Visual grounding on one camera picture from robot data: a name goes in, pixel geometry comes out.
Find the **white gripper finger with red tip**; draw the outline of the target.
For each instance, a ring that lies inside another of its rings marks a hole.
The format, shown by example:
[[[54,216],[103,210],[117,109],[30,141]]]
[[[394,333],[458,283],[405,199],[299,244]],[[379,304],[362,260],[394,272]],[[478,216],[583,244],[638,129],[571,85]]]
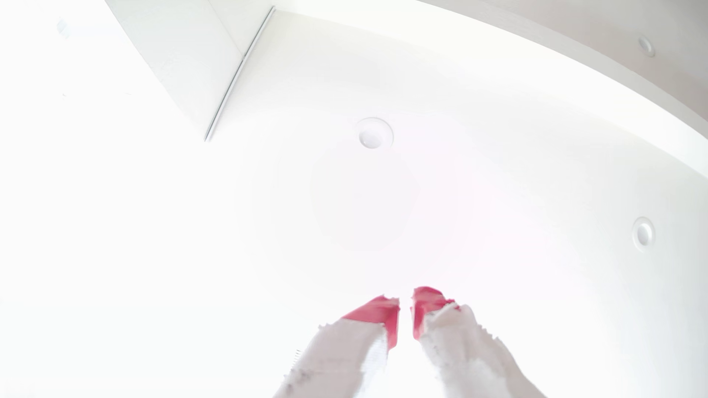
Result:
[[[544,397],[506,345],[476,321],[466,304],[421,286],[412,294],[413,338],[445,397]]]
[[[400,301],[380,295],[321,325],[274,397],[359,397],[397,345]]]

